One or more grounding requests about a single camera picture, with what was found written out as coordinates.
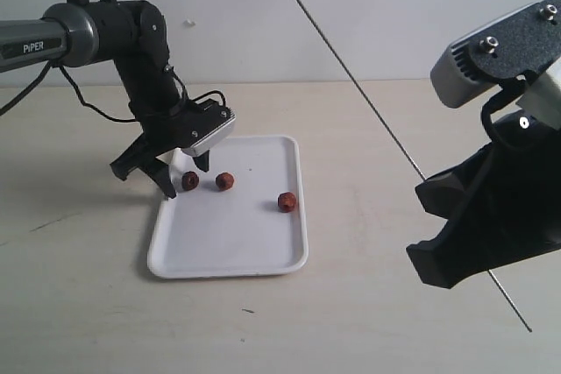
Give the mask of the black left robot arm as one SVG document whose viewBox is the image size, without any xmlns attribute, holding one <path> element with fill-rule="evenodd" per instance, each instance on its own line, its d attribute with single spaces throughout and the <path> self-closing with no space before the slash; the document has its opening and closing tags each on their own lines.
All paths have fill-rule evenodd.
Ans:
<svg viewBox="0 0 561 374">
<path fill-rule="evenodd" d="M 111 61 L 129 97 L 132 121 L 141 135 L 110 165 L 120 180 L 139 169 L 168 198 L 176 192 L 159 156 L 188 148 L 216 126 L 221 105 L 198 103 L 169 65 L 166 23 L 147 1 L 67 0 L 39 20 L 1 23 L 1 69 L 36 63 L 44 71 Z"/>
</svg>

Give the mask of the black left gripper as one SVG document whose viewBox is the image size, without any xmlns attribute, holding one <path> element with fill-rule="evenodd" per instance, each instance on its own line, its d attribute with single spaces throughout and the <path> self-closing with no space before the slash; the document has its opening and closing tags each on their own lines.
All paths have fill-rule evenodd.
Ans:
<svg viewBox="0 0 561 374">
<path fill-rule="evenodd" d="M 171 181 L 169 166 L 157 157 L 174 148 L 186 148 L 202 139 L 206 109 L 202 105 L 180 104 L 163 113 L 142 112 L 140 125 L 142 133 L 111 164 L 110 168 L 120 180 L 126 180 L 135 169 L 147 175 L 168 198 L 177 193 Z M 207 173 L 210 150 L 193 157 L 195 166 Z"/>
</svg>

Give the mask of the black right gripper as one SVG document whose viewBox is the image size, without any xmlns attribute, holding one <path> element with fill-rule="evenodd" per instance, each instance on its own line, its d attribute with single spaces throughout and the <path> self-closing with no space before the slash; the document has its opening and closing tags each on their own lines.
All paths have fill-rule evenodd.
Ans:
<svg viewBox="0 0 561 374">
<path fill-rule="evenodd" d="M 450 289 L 560 248 L 559 132 L 525 113 L 494 127 L 515 151 L 489 143 L 415 188 L 424 210 L 446 221 L 406 249 L 424 284 Z"/>
</svg>

